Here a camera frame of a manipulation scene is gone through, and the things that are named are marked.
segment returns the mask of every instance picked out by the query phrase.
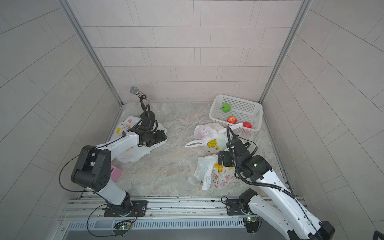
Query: red apple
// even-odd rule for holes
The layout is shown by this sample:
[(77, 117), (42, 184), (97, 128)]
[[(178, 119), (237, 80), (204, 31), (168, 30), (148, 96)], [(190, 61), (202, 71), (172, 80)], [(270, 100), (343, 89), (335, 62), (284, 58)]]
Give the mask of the red apple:
[(236, 123), (237, 123), (237, 118), (235, 118), (234, 116), (230, 116), (230, 117), (227, 119), (227, 122), (236, 124)]
[(252, 124), (249, 122), (243, 122), (243, 127), (252, 128)]

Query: white plastic basket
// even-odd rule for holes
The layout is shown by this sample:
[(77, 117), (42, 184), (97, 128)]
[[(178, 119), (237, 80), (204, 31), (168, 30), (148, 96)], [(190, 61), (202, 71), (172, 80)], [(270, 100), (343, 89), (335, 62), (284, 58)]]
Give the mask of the white plastic basket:
[[(229, 112), (223, 112), (221, 106), (224, 103), (231, 105)], [(234, 125), (233, 123), (227, 122), (228, 117), (235, 116), (237, 123), (249, 122), (252, 124), (252, 128), (240, 127), (240, 130), (245, 133), (251, 133), (259, 131), (263, 120), (263, 106), (259, 103), (244, 100), (241, 98), (235, 98), (219, 94), (216, 96), (211, 109), (209, 111), (209, 118), (214, 122), (221, 124), (223, 127)]]

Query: marble floor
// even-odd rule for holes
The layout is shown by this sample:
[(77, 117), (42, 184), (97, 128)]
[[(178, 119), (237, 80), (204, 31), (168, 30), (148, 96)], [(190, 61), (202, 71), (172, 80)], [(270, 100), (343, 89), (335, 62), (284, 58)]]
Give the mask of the marble floor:
[[(145, 155), (137, 162), (122, 163), (114, 159), (112, 164), (123, 170), (117, 185), (131, 196), (239, 196), (248, 188), (255, 186), (232, 181), (223, 189), (210, 188), (202, 191), (202, 184), (194, 177), (199, 157), (209, 155), (200, 147), (185, 148), (184, 145), (194, 140), (195, 126), (212, 122), (209, 109), (212, 103), (150, 103), (151, 111), (156, 115), (167, 131), (167, 142)], [(128, 116), (142, 113), (140, 103), (127, 103), (118, 123)], [(252, 140), (258, 146), (256, 154), (263, 156), (283, 179), (267, 128), (263, 122), (258, 133), (245, 134), (241, 137)]]

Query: pink object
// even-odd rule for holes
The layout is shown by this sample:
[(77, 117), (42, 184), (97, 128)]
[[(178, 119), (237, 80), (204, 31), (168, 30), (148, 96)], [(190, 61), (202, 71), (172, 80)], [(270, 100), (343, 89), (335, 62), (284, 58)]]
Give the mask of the pink object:
[(111, 180), (113, 182), (116, 182), (118, 180), (121, 173), (122, 173), (122, 170), (120, 168), (117, 168), (117, 167), (111, 165)]

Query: tiled wall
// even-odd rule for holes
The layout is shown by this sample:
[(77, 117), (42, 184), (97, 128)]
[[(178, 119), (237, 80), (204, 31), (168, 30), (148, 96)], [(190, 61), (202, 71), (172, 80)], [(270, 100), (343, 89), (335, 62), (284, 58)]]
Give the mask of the tiled wall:
[(74, 197), (60, 169), (118, 109), (56, 0), (0, 1), (0, 239), (48, 235)]
[(258, 101), (301, 1), (68, 0), (123, 101)]
[(314, 0), (264, 102), (293, 185), (334, 239), (384, 232), (384, 2)]

